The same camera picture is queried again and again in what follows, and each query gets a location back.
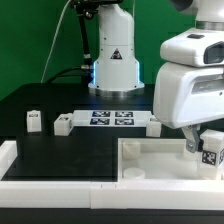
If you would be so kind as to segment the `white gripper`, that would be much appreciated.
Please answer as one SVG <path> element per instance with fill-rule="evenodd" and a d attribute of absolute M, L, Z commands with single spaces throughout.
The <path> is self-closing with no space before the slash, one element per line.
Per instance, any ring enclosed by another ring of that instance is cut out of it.
<path fill-rule="evenodd" d="M 195 153 L 195 124 L 224 118 L 224 31 L 191 28 L 162 43 L 160 55 L 166 63 L 157 74 L 153 113 L 170 128 L 183 127 L 186 149 Z"/>

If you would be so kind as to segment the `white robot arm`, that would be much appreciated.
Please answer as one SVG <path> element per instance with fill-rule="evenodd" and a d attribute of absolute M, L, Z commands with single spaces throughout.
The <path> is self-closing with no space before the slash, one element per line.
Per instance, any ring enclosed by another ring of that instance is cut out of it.
<path fill-rule="evenodd" d="M 166 63 L 155 82 L 154 116 L 180 128 L 186 148 L 202 147 L 202 123 L 224 118 L 224 0 L 169 0 L 181 13 L 194 14 L 195 26 L 165 42 Z M 124 97 L 144 88 L 134 56 L 134 20 L 110 1 L 99 3 L 100 54 L 93 64 L 93 94 Z"/>

